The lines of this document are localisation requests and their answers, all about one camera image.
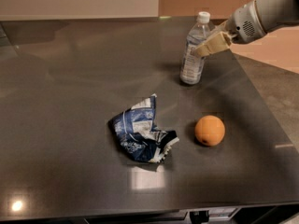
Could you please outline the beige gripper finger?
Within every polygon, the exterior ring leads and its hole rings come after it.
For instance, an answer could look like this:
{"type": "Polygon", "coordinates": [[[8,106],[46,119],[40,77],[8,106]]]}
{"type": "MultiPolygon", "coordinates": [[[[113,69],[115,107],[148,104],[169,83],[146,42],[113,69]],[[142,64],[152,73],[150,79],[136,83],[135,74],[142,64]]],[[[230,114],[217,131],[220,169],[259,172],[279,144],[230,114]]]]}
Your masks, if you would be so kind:
{"type": "Polygon", "coordinates": [[[228,35],[228,31],[226,29],[227,21],[222,22],[219,25],[216,25],[215,28],[210,32],[210,36],[216,35],[228,35]]]}
{"type": "Polygon", "coordinates": [[[207,57],[230,48],[232,37],[223,31],[215,32],[207,40],[192,49],[192,55],[196,57],[207,57]]]}

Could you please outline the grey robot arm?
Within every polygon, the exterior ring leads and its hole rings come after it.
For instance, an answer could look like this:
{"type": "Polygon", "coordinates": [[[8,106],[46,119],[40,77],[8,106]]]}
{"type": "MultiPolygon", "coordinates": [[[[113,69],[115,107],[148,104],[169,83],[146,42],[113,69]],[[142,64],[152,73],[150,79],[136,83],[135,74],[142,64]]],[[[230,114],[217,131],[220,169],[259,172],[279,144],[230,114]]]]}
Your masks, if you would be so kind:
{"type": "Polygon", "coordinates": [[[199,57],[248,44],[277,29],[299,24],[299,0],[252,0],[237,9],[193,50],[199,57]]]}

